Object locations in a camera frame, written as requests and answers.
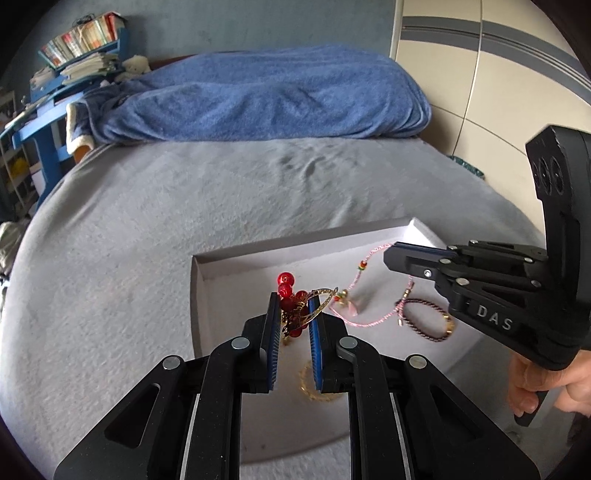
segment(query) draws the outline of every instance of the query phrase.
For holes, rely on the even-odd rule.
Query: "stuffed toy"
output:
[[[121,66],[125,69],[124,72],[120,73],[115,77],[116,82],[123,82],[124,80],[134,79],[143,75],[144,73],[151,72],[150,64],[148,59],[142,55],[134,55],[130,59],[127,59],[121,63]]]

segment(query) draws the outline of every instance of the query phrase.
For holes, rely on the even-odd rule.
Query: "blue blanket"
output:
[[[402,67],[344,46],[197,55],[93,90],[73,107],[69,140],[97,144],[410,137],[431,119]]]

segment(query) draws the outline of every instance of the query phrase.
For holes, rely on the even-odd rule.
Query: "white cardboard tray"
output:
[[[295,290],[346,288],[355,276],[359,261],[372,248],[395,241],[444,248],[435,234],[413,219],[405,225],[312,242],[305,242],[305,237],[301,237],[282,248],[269,249],[272,245],[269,243],[254,245],[245,250],[255,251],[245,255],[240,255],[241,249],[234,249],[193,257],[191,322],[196,356],[207,355],[218,344],[240,335],[247,319],[265,313],[269,295],[277,289],[280,272],[294,274]],[[406,275],[387,269],[381,253],[374,255],[352,293],[360,310],[352,320],[368,323],[385,315],[402,296],[407,281]],[[432,282],[422,279],[415,282],[412,297],[447,306]],[[434,335],[445,331],[441,316],[428,307],[410,305],[406,313]],[[477,330],[458,323],[450,339],[434,343],[421,338],[408,326],[399,326],[395,317],[371,328],[348,326],[348,332],[371,343],[384,355],[404,359],[414,353],[423,354],[443,372],[459,361],[481,336]],[[243,462],[296,453],[349,433],[348,402],[344,395],[325,403],[313,401],[300,391],[298,373],[310,360],[307,333],[305,330],[289,345],[281,345],[277,382],[271,394],[243,396]]]

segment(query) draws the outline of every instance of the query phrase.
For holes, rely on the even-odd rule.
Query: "human hand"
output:
[[[566,387],[554,403],[563,411],[578,411],[591,416],[591,352],[581,350],[564,370],[546,370],[527,358],[513,353],[509,363],[507,403],[521,417],[538,407],[534,392]]]

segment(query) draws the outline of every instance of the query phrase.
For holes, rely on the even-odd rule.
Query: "red bead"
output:
[[[284,312],[291,312],[296,307],[296,303],[291,298],[281,299],[279,305],[281,306],[281,310]]]
[[[288,283],[280,283],[277,287],[277,293],[282,299],[288,299],[291,297],[293,289],[291,288],[291,285],[289,285]]]
[[[282,283],[287,283],[290,287],[293,287],[296,280],[291,273],[283,272],[277,277],[277,285],[281,285]]]
[[[308,296],[308,292],[305,290],[300,290],[298,293],[294,295],[295,301],[305,301],[306,297]]]

